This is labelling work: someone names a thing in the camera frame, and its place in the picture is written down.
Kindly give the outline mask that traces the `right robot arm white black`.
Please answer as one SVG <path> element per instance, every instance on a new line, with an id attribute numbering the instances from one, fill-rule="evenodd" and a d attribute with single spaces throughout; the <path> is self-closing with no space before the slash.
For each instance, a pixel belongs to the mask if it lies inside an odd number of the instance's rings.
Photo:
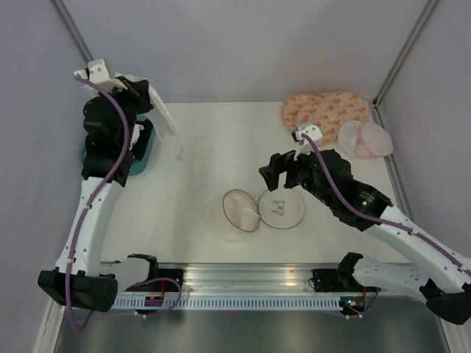
<path id="1" fill-rule="evenodd" d="M 270 191 L 285 174 L 285 188 L 300 186 L 340 222 L 383 241 L 410 262 L 391 265 L 349 252 L 335 269 L 340 288 L 390 290 L 422 302 L 452 324 L 470 319 L 470 259 L 434 240 L 378 189 L 354 179 L 338 152 L 274 154 L 258 171 Z"/>

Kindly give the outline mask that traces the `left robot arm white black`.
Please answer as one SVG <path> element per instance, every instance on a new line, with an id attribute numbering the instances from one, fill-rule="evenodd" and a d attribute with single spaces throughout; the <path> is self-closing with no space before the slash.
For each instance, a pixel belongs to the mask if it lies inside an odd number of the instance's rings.
<path id="1" fill-rule="evenodd" d="M 160 284 L 156 257 L 130 254 L 102 263 L 102 248 L 113 209 L 132 166 L 152 149 L 155 129 L 139 116 L 153 108 L 149 83 L 120 76 L 119 88 L 100 88 L 83 108 L 85 155 L 79 206 L 68 240 L 52 270 L 42 270 L 39 287 L 56 303 L 106 313 L 123 291 Z"/>

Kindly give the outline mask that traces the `white lace bra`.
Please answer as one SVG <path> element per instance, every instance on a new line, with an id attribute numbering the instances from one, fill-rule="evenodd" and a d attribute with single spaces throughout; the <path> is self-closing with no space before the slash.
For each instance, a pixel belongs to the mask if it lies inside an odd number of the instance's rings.
<path id="1" fill-rule="evenodd" d="M 146 79 L 145 77 L 133 76 L 131 74 L 115 74 L 117 79 L 119 77 L 130 79 L 133 82 L 137 82 L 141 79 Z M 151 102 L 154 105 L 154 108 L 148 114 L 150 121 L 154 124 L 154 127 L 157 130 L 159 139 L 163 142 L 165 150 L 178 160 L 182 159 L 183 156 L 183 142 L 180 136 L 180 132 L 177 128 L 177 125 L 174 119 L 171 116 L 171 113 L 167 109 L 167 106 L 163 102 L 162 98 L 156 91 L 156 89 L 149 84 L 149 94 Z"/>

